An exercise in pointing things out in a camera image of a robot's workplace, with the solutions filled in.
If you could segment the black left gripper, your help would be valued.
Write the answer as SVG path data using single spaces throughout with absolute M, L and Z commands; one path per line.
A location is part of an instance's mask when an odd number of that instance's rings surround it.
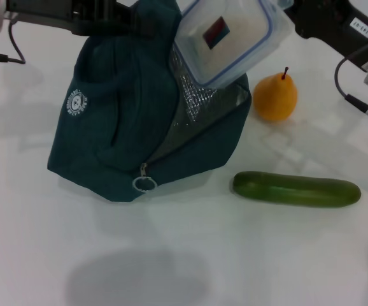
M 15 20 L 65 29 L 73 34 L 154 35 L 153 19 L 139 15 L 139 4 L 131 6 L 114 1 L 7 1 L 6 11 Z

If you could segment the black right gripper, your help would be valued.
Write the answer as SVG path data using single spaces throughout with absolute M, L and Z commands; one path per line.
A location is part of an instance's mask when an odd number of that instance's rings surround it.
M 316 38 L 343 56 L 338 69 L 346 62 L 368 69 L 368 16 L 350 1 L 278 0 L 278 6 L 300 37 Z

